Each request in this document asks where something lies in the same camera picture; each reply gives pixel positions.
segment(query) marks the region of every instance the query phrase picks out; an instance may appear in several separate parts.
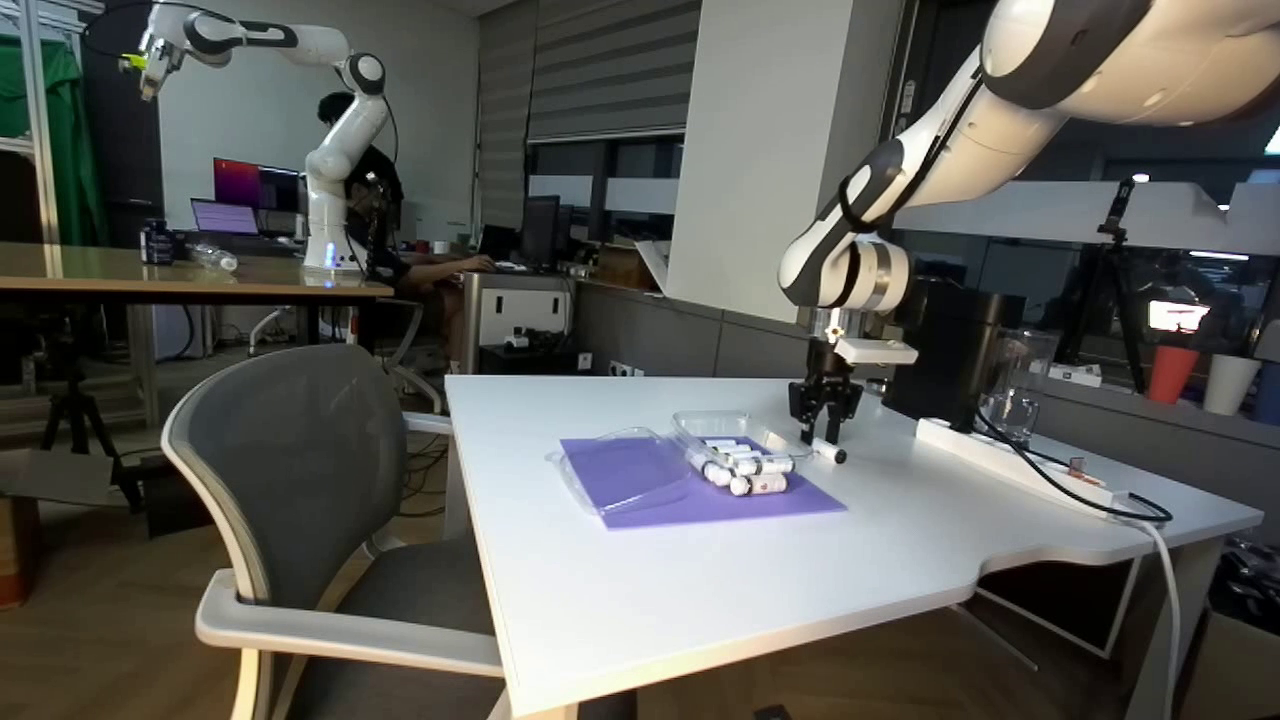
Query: office chair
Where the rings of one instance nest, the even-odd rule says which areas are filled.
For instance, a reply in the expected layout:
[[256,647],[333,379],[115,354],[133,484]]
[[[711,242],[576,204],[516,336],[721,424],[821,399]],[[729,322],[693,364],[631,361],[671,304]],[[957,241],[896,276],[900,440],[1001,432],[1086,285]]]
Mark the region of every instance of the office chair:
[[[320,609],[351,550],[395,517],[404,415],[385,368],[349,344],[282,348],[196,384],[158,432],[229,545],[196,634],[240,647],[232,717],[488,717],[500,650],[469,534],[370,550]],[[282,657],[311,657],[297,691]]]

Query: white robotic arm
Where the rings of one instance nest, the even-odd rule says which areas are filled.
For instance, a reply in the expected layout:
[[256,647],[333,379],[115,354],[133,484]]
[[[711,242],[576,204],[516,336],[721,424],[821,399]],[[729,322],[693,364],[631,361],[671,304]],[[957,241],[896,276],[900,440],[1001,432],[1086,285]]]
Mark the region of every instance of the white robotic arm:
[[850,413],[849,364],[912,364],[902,344],[850,341],[849,313],[890,313],[907,251],[874,227],[912,204],[972,201],[1068,119],[1191,129],[1263,100],[1280,81],[1280,0],[1001,0],[938,100],[882,138],[780,257],[780,291],[816,307],[793,415]]
[[359,152],[389,119],[385,65],[367,52],[351,52],[349,34],[323,23],[263,23],[232,21],[212,7],[155,0],[147,30],[141,39],[141,92],[155,97],[172,71],[192,57],[224,67],[232,46],[276,46],[297,65],[323,65],[351,88],[351,109],[327,129],[320,146],[309,152],[309,272],[359,272],[359,242],[343,236],[343,179]]

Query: purple sheet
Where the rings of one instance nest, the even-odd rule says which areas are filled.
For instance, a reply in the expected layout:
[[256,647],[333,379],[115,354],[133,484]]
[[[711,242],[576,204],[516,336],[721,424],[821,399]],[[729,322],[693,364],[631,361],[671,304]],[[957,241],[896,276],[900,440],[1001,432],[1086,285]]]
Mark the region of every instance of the purple sheet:
[[559,440],[559,446],[604,526],[843,513],[798,470],[786,470],[793,488],[780,494],[729,494],[698,480],[664,437]]

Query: black cable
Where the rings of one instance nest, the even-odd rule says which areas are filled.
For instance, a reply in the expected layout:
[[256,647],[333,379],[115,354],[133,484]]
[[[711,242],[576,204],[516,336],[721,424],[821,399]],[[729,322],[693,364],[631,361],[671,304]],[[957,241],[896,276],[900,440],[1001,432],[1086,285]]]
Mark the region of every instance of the black cable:
[[1150,513],[1113,506],[1113,502],[1097,502],[1097,498],[1073,493],[1068,484],[1051,480],[1051,477],[1031,461],[1031,452],[1018,446],[1010,437],[1004,437],[983,413],[976,413],[976,418],[981,418],[1001,442],[1009,442],[1048,488],[1073,494],[1077,502],[1097,506],[1097,513],[1105,513],[1105,517],[1120,517],[1120,520],[1145,520],[1145,523],[1169,523],[1169,520],[1171,520],[1171,513],[1169,513],[1165,502],[1154,502],[1154,498],[1149,498],[1149,494],[1140,494],[1140,493],[1124,493],[1124,494],[1135,498],[1135,502],[1145,502],[1145,506],[1150,506]]

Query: chair seat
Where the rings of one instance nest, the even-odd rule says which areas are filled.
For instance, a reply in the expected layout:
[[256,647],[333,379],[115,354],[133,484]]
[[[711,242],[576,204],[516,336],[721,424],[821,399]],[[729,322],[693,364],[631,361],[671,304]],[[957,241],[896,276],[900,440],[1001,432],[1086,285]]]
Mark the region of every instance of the chair seat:
[[[351,614],[417,621],[434,628],[492,632],[480,561],[472,540],[391,546],[370,561],[340,602]],[[395,720],[448,717],[483,720],[500,700],[500,681],[434,677],[411,666],[309,658],[290,695],[290,717]]]

